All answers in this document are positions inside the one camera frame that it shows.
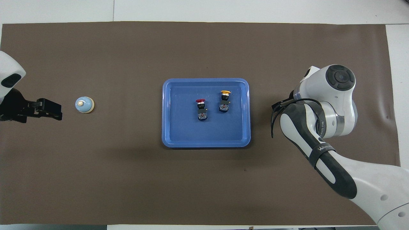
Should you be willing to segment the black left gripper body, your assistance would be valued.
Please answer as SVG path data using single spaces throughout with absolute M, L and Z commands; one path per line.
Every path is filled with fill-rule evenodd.
M 0 121 L 15 121 L 26 123 L 28 117 L 39 118 L 35 109 L 30 107 L 31 101 L 27 101 L 22 93 L 13 88 L 4 97 L 0 105 Z

